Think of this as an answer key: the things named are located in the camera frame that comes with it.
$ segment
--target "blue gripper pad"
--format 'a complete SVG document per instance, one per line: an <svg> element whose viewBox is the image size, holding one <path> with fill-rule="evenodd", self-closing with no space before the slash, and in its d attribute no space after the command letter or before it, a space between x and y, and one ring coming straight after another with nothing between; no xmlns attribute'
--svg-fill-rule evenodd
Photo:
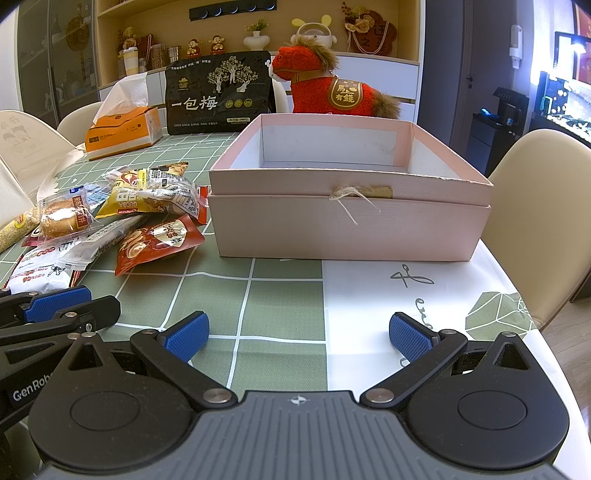
<svg viewBox="0 0 591 480"><path fill-rule="evenodd" d="M158 335L158 341L169 352L188 362L209 338L209 318L203 312L193 312Z"/></svg>
<svg viewBox="0 0 591 480"><path fill-rule="evenodd" d="M90 290L86 287L66 288L53 293L34 297L29 308L24 310L28 322L45 322L51 320L55 312L91 301Z"/></svg>
<svg viewBox="0 0 591 480"><path fill-rule="evenodd" d="M390 325L388 328L390 335L390 343L402 353L409 362L414 362L421 355L427 353L437 343L434 344L434 337L437 337L435 332L430 332L428 335L424 329L426 327L418 323L416 320L404 316L404 314L395 313L390 318Z"/></svg>

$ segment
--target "dining table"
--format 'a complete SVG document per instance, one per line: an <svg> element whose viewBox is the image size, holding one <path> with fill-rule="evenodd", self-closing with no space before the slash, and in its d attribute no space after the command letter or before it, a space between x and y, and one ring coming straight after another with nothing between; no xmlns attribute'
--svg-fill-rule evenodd
<svg viewBox="0 0 591 480"><path fill-rule="evenodd" d="M236 137L165 135L142 150L96 161L84 157L58 175L58 187L103 182L106 172L119 167L176 161L189 163L185 177L209 185L209 168ZM591 443L571 388L519 292L482 241L465 262L226 258L217 251L215 219L208 216L199 229L205 238L199 247L115 277L114 245L82 272L79 284L93 298L113 295L121 302L117 323L99 332L104 341L127 340L146 328L162 331L202 310L210 335L189 363L239 398L246 390L351 390L358 399L408 364L388 336L394 312L434 331L455 329L470 340L492 341L512 331L569 413L554 466L573 480L591 479ZM24 250L17 242L0 254L3 282ZM32 473L39 458L26 430L25 419L9 438L21 445L15 450L23 458L15 463Z"/></svg>

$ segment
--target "horse saddle patch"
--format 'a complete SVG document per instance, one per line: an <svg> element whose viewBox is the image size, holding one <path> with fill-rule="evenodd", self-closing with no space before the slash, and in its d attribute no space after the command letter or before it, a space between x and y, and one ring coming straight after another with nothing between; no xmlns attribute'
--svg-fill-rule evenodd
<svg viewBox="0 0 591 480"><path fill-rule="evenodd" d="M334 77L328 91L329 103L339 110L351 110L363 101L361 82Z"/></svg>

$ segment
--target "wooden floor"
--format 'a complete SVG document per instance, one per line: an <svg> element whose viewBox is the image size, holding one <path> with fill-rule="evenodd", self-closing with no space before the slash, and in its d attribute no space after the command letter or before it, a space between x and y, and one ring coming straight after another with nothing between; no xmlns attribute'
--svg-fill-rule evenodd
<svg viewBox="0 0 591 480"><path fill-rule="evenodd" d="M542 335L558 359L591 432L591 299L567 303Z"/></svg>

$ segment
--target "metal screw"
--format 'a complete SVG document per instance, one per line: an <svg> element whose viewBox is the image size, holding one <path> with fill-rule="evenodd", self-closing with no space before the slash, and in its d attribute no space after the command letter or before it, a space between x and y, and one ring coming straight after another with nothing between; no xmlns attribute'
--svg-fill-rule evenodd
<svg viewBox="0 0 591 480"><path fill-rule="evenodd" d="M365 393L371 403L388 403L394 399L394 392L387 388L372 388Z"/></svg>
<svg viewBox="0 0 591 480"><path fill-rule="evenodd" d="M210 388L203 393L203 399L209 403L226 403L232 399L232 392L225 388Z"/></svg>

